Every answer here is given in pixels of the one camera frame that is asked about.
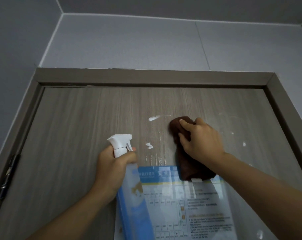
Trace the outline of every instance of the person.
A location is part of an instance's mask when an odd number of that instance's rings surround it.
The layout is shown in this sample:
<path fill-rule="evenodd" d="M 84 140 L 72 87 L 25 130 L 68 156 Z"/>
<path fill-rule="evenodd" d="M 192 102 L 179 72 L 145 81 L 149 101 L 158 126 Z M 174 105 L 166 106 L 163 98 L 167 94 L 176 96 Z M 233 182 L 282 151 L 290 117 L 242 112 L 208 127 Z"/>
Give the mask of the person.
<path fill-rule="evenodd" d="M 195 125 L 181 120 L 191 133 L 191 141 L 179 134 L 186 153 L 203 163 L 229 183 L 252 207 L 274 235 L 282 239 L 302 239 L 302 192 L 226 153 L 220 134 L 201 118 Z M 79 239 L 99 210 L 111 202 L 120 188 L 128 163 L 137 156 L 128 152 L 113 157 L 109 145 L 97 161 L 95 182 L 76 204 L 31 235 L 28 240 Z"/>

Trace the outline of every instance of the ceiling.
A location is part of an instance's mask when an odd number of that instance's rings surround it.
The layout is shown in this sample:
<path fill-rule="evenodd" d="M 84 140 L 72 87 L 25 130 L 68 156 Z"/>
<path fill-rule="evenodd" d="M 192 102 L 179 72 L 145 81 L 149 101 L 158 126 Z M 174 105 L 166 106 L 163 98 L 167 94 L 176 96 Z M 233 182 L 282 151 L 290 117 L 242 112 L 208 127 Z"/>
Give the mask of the ceiling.
<path fill-rule="evenodd" d="M 65 13 L 302 23 L 302 0 L 59 0 Z"/>

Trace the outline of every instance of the spray bottle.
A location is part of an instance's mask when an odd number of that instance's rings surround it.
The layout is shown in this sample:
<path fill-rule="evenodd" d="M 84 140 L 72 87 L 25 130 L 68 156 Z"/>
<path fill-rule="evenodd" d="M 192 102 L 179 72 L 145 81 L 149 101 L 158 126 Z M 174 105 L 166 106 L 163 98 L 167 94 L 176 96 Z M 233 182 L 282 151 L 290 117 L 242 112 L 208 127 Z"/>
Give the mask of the spray bottle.
<path fill-rule="evenodd" d="M 120 157 L 133 151 L 132 135 L 113 135 L 108 141 L 114 149 L 114 156 Z M 128 164 L 121 188 L 116 195 L 125 240 L 154 240 L 149 211 L 146 206 L 137 164 Z"/>

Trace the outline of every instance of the person's left arm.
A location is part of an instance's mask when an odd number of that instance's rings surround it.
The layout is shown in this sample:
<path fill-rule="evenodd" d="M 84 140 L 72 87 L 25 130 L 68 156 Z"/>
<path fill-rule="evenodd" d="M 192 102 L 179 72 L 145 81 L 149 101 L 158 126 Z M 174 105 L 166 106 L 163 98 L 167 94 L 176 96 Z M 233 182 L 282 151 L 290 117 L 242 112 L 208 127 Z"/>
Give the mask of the person's left arm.
<path fill-rule="evenodd" d="M 109 145 L 99 155 L 96 179 L 90 191 L 26 240 L 79 239 L 97 213 L 115 198 L 122 185 L 126 165 L 136 162 L 137 156 L 134 152 L 114 158 L 113 147 Z"/>

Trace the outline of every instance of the cleaning cloth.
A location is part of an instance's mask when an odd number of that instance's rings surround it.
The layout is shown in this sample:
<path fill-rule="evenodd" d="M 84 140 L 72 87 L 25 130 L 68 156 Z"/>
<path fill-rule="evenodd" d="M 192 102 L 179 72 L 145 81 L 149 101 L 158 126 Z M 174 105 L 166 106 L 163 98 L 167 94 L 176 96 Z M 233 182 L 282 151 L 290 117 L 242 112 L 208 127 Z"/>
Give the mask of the cleaning cloth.
<path fill-rule="evenodd" d="M 207 180 L 216 176 L 216 173 L 208 169 L 206 166 L 190 157 L 183 149 L 178 133 L 185 136 L 188 141 L 191 141 L 191 133 L 185 130 L 179 123 L 179 120 L 184 120 L 189 124 L 195 125 L 193 120 L 187 116 L 178 117 L 169 123 L 169 130 L 173 136 L 174 143 L 177 145 L 176 157 L 180 178 L 184 181 L 191 179 Z"/>

